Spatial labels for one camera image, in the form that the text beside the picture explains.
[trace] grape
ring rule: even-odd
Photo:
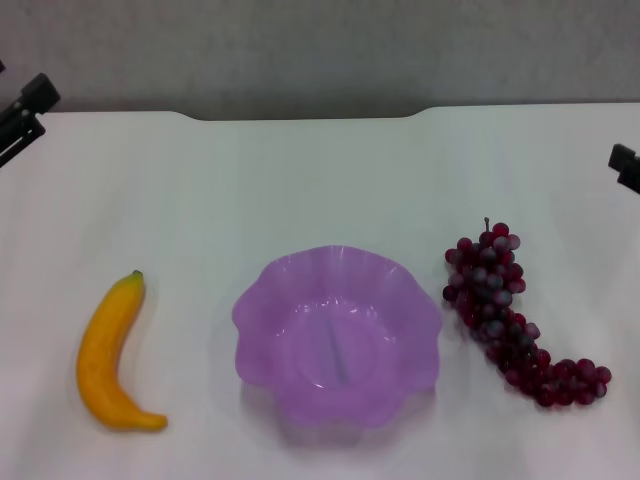
[[[583,390],[576,395],[576,401],[580,405],[591,405],[595,399],[595,395],[587,390]]]
[[[490,360],[493,363],[497,363],[498,358],[500,357],[500,347],[491,346],[487,348],[485,355],[487,356],[488,360]]]
[[[507,333],[509,334],[509,337],[518,339],[520,338],[520,335],[522,335],[522,327],[520,327],[520,325],[518,325],[517,323],[513,323],[509,325]]]
[[[602,398],[607,394],[607,386],[602,382],[596,382],[593,386],[593,393],[596,398]]]
[[[509,227],[504,223],[496,223],[493,226],[492,231],[497,237],[506,237],[509,235]]]
[[[456,310],[460,315],[467,315],[473,311],[473,299],[467,292],[460,292],[456,298]]]
[[[483,283],[487,278],[487,270],[482,267],[476,267],[473,269],[471,278],[473,278],[473,281],[476,283]]]
[[[464,286],[464,275],[461,273],[454,273],[449,277],[449,285],[453,288],[462,288]]]
[[[490,303],[493,301],[493,292],[488,288],[476,287],[475,294],[481,303]]]
[[[504,254],[509,250],[509,239],[507,237],[498,237],[493,241],[493,249],[498,255]]]
[[[442,298],[444,298],[447,302],[453,302],[458,296],[458,291],[453,288],[451,285],[447,285],[442,290]]]
[[[516,261],[516,256],[514,255],[514,253],[512,251],[508,251],[506,252],[502,258],[500,259],[500,263],[504,266],[509,266],[511,265],[513,262]]]
[[[569,371],[569,375],[575,375],[576,374],[576,362],[574,362],[570,358],[565,358],[564,360],[560,360],[558,363],[564,363],[567,366],[567,370]]]
[[[520,237],[519,236],[514,235],[512,233],[507,238],[509,239],[509,248],[511,250],[517,250],[518,248],[520,248]]]
[[[453,261],[453,255],[457,252],[457,250],[455,248],[450,248],[449,250],[447,250],[444,253],[444,259],[447,261],[447,263],[451,263],[454,264],[456,262]]]
[[[509,290],[498,290],[493,294],[493,302],[501,307],[508,307],[512,301],[513,297]]]
[[[544,349],[538,350],[536,354],[536,364],[539,368],[547,368],[551,363],[551,355]]]
[[[598,376],[598,380],[602,383],[606,384],[611,381],[611,370],[607,367],[596,368],[596,375]]]
[[[478,258],[485,265],[491,265],[495,263],[495,261],[498,258],[498,255],[496,254],[496,251],[493,248],[487,247],[480,251],[480,256]]]
[[[568,380],[569,379],[569,369],[567,366],[560,362],[556,363],[553,367],[553,378],[556,380]]]
[[[480,310],[480,315],[485,320],[491,320],[496,315],[496,309],[491,304],[483,305]]]
[[[491,290],[497,290],[502,287],[502,277],[494,273],[487,275],[486,284]]]
[[[458,247],[458,250],[460,250],[462,253],[465,253],[471,250],[472,245],[473,245],[473,242],[471,241],[470,238],[462,237],[460,240],[458,240],[457,247]]]
[[[520,383],[520,374],[517,370],[507,370],[504,374],[504,378],[509,385],[517,387]]]
[[[567,391],[556,393],[556,403],[563,407],[568,407],[573,403],[573,393]]]
[[[475,313],[470,313],[462,318],[464,324],[469,328],[475,328],[480,324],[480,319]]]
[[[533,338],[527,334],[522,334],[518,337],[518,346],[521,349],[528,349],[533,345]]]
[[[538,405],[544,408],[549,408],[556,402],[555,394],[550,390],[543,390],[536,396],[536,402]]]
[[[522,329],[524,329],[524,327],[527,325],[527,319],[521,313],[516,313],[513,321],[520,325]]]
[[[487,335],[489,338],[500,338],[504,333],[504,323],[494,320],[487,324]]]
[[[524,327],[524,331],[527,335],[530,335],[535,340],[536,338],[540,338],[540,329],[535,323],[527,323]]]
[[[527,284],[524,280],[519,278],[518,280],[514,280],[509,282],[507,287],[511,293],[522,293],[527,289]]]
[[[598,380],[596,367],[591,360],[582,358],[578,360],[578,363],[576,365],[578,370],[578,377],[580,377],[583,381],[587,383],[595,383]]]
[[[507,270],[507,276],[509,277],[509,280],[512,280],[512,281],[522,278],[523,273],[524,273],[524,270],[522,270],[522,267],[517,263],[514,263],[513,265],[511,265]]]

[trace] black clamp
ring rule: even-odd
[[[0,72],[4,65],[0,62]],[[0,112],[0,167],[31,145],[46,131],[36,118],[60,101],[60,95],[44,74],[38,74],[22,90],[22,95]]]
[[[611,150],[609,166],[620,172],[618,183],[640,193],[640,158],[630,148],[616,143]]]

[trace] red grape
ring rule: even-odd
[[[458,240],[458,250],[460,250],[462,253],[464,252],[468,252],[469,250],[471,250],[471,246],[473,245],[473,242],[471,241],[470,238],[467,237],[462,237],[460,240]]]
[[[522,315],[521,313],[516,313],[515,317],[514,317],[514,321],[520,325],[520,327],[522,329],[524,329],[524,327],[527,325],[527,319],[525,318],[524,315]]]
[[[587,383],[595,383],[598,380],[596,367],[591,360],[582,358],[578,360],[577,370],[578,376]]]
[[[524,327],[524,331],[527,332],[527,335],[531,335],[533,339],[540,338],[540,329],[535,323],[527,323]]]
[[[560,360],[558,363],[564,363],[567,366],[567,370],[569,371],[569,375],[575,375],[576,374],[576,362],[574,362],[570,358],[565,358],[564,360]]]
[[[541,407],[548,408],[556,402],[556,397],[551,390],[543,390],[536,396],[536,402]]]
[[[611,381],[611,370],[607,367],[598,367],[596,368],[596,375],[598,375],[598,380],[602,383],[609,383]]]
[[[487,279],[487,270],[482,267],[476,267],[471,273],[473,281],[476,283],[483,283]]]
[[[522,270],[522,267],[517,263],[514,263],[507,269],[507,277],[509,280],[518,280],[522,278],[523,273],[524,270]]]
[[[527,289],[527,284],[519,278],[518,280],[509,282],[508,288],[511,293],[522,293]]]
[[[563,407],[568,407],[573,403],[573,393],[568,391],[556,393],[556,403]]]
[[[546,368],[551,363],[551,355],[544,349],[538,350],[536,354],[536,364],[540,368]]]
[[[509,238],[509,248],[511,250],[517,250],[518,248],[520,248],[520,237],[519,236],[514,235],[512,233],[507,238]]]
[[[513,262],[516,261],[516,256],[514,255],[514,253],[512,251],[508,251],[506,252],[502,258],[500,259],[500,263],[506,267],[508,267],[509,265],[511,265]]]
[[[595,398],[596,397],[593,393],[587,390],[583,390],[581,392],[578,392],[578,395],[576,395],[576,402],[578,402],[580,405],[591,405]]]
[[[455,248],[450,248],[449,250],[447,250],[444,253],[444,259],[447,261],[447,263],[451,263],[454,264],[456,262],[454,262],[453,259],[453,255],[457,252],[457,250]]]
[[[509,239],[507,237],[498,237],[493,241],[493,249],[498,255],[503,255],[509,250]]]
[[[520,374],[517,370],[508,370],[504,374],[504,378],[509,385],[513,385],[514,387],[517,387],[520,383]]]
[[[508,307],[512,301],[513,297],[509,290],[498,290],[493,294],[493,303],[501,307]]]
[[[492,231],[497,237],[506,237],[509,235],[509,227],[504,223],[496,223]]]
[[[498,258],[498,255],[496,254],[496,251],[493,248],[487,247],[480,251],[480,256],[478,258],[485,265],[491,265],[495,263],[496,259]]]
[[[593,393],[596,398],[602,398],[607,394],[607,386],[602,382],[596,382],[593,385]]]
[[[569,369],[564,363],[560,362],[554,365],[553,378],[556,380],[569,380]]]
[[[447,302],[453,302],[458,296],[458,291],[453,288],[451,285],[447,285],[442,290],[442,298],[444,298]]]
[[[449,277],[449,285],[453,288],[462,288],[464,286],[464,276],[461,273],[454,273]]]

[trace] white tabletop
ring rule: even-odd
[[[442,108],[397,120],[198,122],[49,114],[0,170],[0,478],[631,479],[640,471],[640,196],[607,168],[640,149],[640,105]],[[611,368],[590,408],[542,412],[445,313],[434,395],[382,430],[299,429],[243,387],[230,319],[272,259],[344,244],[405,265],[439,299],[443,253],[483,217],[523,244],[516,308],[555,360]],[[107,431],[74,379],[118,278],[148,294],[120,365],[166,413]]]

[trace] banana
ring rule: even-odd
[[[118,361],[129,328],[144,299],[141,272],[119,280],[107,292],[82,338],[76,379],[89,411],[114,429],[158,431],[167,417],[142,411],[118,384]]]

